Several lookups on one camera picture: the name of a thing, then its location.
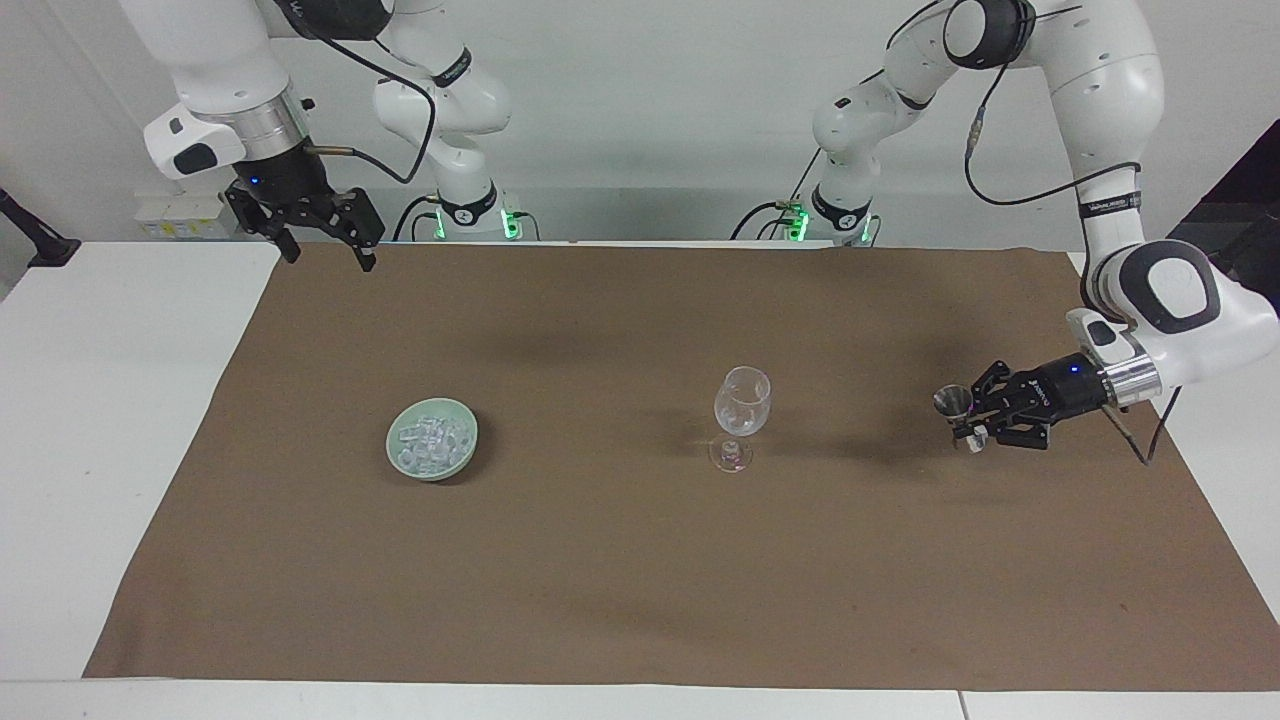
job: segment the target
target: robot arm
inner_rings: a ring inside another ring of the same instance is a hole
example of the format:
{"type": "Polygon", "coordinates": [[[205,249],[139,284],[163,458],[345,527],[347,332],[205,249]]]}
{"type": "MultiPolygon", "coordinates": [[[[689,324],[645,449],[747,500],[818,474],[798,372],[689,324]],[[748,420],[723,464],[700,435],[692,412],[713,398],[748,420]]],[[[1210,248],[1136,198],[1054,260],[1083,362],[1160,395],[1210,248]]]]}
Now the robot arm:
{"type": "MultiPolygon", "coordinates": [[[[445,13],[444,0],[398,0],[379,36],[387,50],[426,85],[435,101],[435,129],[426,158],[438,183],[443,213],[439,236],[508,240],[520,227],[507,211],[506,193],[489,174],[484,152],[466,136],[504,129],[511,97],[497,78],[477,67],[445,13]]],[[[383,126],[420,146],[431,108],[417,91],[392,81],[374,90],[383,126]]]]}
{"type": "MultiPolygon", "coordinates": [[[[320,18],[385,24],[381,0],[315,1],[320,18]]],[[[173,77],[179,102],[145,129],[160,170],[180,179],[232,165],[227,199],[246,231],[274,242],[288,261],[301,250],[291,225],[317,228],[352,247],[366,272],[384,225],[361,188],[335,192],[314,152],[289,76],[268,45],[253,0],[120,0],[151,54],[173,77]]]]}
{"type": "MultiPolygon", "coordinates": [[[[810,233],[837,242],[858,236],[879,176],[877,145],[914,124],[959,68],[1027,67],[1044,72],[1076,179],[1087,307],[1068,315],[1080,352],[1020,373],[996,363],[972,387],[950,386],[934,397],[955,438],[974,451],[988,437],[1046,448],[1057,421],[1151,400],[1280,345],[1280,323],[1262,296],[1190,245],[1146,240],[1137,159],[1164,113],[1164,77],[1133,0],[936,0],[922,8],[891,40],[883,72],[814,118],[828,161],[805,201],[810,233]]],[[[969,154],[978,133],[980,118],[969,154]]]]}

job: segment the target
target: green bowl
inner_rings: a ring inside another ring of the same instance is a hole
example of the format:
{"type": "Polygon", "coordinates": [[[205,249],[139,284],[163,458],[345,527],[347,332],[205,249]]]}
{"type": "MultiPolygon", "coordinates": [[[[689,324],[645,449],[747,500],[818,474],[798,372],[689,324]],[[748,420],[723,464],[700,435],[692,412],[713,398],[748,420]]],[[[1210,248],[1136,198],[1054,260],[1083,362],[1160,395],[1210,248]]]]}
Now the green bowl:
{"type": "Polygon", "coordinates": [[[471,413],[471,409],[462,405],[457,400],[451,400],[448,397],[433,397],[430,400],[410,405],[403,413],[399,414],[398,418],[396,418],[396,421],[392,423],[392,429],[387,430],[387,460],[390,461],[393,468],[413,479],[426,483],[438,483],[452,478],[458,474],[460,470],[466,468],[467,462],[471,461],[471,456],[475,455],[476,445],[479,443],[480,429],[476,424],[476,416],[471,413]],[[401,451],[408,445],[399,439],[401,430],[413,427],[417,424],[417,419],[422,416],[439,418],[442,420],[461,420],[471,430],[471,447],[467,450],[466,456],[460,460],[457,465],[452,465],[448,470],[434,475],[428,473],[410,473],[404,468],[401,468],[399,462],[396,461],[396,456],[399,455],[401,451]]]}

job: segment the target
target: white wall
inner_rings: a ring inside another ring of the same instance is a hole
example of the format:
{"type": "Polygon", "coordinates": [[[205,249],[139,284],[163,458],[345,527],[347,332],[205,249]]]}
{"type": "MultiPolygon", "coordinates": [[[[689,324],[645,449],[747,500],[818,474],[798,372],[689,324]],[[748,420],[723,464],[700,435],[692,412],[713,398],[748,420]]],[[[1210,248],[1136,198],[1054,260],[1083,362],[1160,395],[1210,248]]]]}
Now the white wall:
{"type": "Polygon", "coordinates": [[[19,238],[0,234],[0,300],[18,283],[27,260],[27,249],[19,238]]]}
{"type": "MultiPolygon", "coordinates": [[[[748,208],[790,191],[813,149],[812,109],[877,69],[884,38],[916,4],[454,0],[451,12],[477,61],[512,88],[511,127],[481,142],[544,234],[723,237],[748,208]]],[[[1169,90],[1144,158],[1148,231],[1162,234],[1275,120],[1280,13],[1270,0],[1140,5],[1169,90]]],[[[370,73],[320,44],[276,49],[319,102],[317,141],[408,164],[410,146],[374,119],[370,73]]],[[[173,104],[173,90],[118,5],[5,0],[0,53],[0,184],[64,233],[138,237],[134,191],[165,187],[138,127],[173,104]]],[[[1070,195],[1007,210],[968,195],[963,145],[989,79],[957,74],[911,132],[883,145],[882,242],[1079,246],[1070,195]]],[[[1012,73],[987,118],[975,168],[988,192],[1068,177],[1038,70],[1012,73]]],[[[424,190],[351,160],[329,167],[335,186],[364,184],[392,219],[424,190]]],[[[0,224],[0,247],[14,242],[0,224]]]]}

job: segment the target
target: green led light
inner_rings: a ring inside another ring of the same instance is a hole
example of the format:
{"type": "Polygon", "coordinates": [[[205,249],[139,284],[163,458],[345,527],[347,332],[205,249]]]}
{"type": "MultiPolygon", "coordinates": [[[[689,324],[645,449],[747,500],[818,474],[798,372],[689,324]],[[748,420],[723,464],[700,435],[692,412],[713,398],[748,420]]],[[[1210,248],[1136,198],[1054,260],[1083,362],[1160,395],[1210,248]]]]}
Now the green led light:
{"type": "Polygon", "coordinates": [[[512,218],[506,208],[502,209],[502,224],[507,231],[507,240],[517,240],[520,237],[520,220],[512,218]]]}
{"type": "Polygon", "coordinates": [[[787,237],[794,242],[804,242],[805,234],[809,233],[809,213],[800,210],[797,208],[797,214],[794,220],[791,220],[791,227],[787,228],[787,237]]]}
{"type": "Polygon", "coordinates": [[[858,247],[876,247],[876,237],[879,236],[883,224],[884,220],[879,215],[872,215],[863,220],[863,238],[858,243],[858,247]],[[874,231],[872,231],[872,223],[876,223],[874,231]]]}

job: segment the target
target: brown tablecloth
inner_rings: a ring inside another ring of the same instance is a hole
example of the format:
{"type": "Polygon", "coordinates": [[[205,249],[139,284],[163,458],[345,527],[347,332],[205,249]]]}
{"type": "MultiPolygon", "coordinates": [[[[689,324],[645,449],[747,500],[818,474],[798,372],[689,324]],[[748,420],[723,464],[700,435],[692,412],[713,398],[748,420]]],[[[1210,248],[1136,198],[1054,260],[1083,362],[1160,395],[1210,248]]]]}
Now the brown tablecloth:
{"type": "Polygon", "coordinates": [[[1280,689],[1172,445],[1144,469],[1094,414],[951,448],[938,386],[1073,351],[1060,255],[379,255],[276,268],[86,676],[1280,689]],[[724,475],[739,364],[774,405],[724,475]],[[383,450],[433,396],[481,423],[445,486],[383,450]]]}

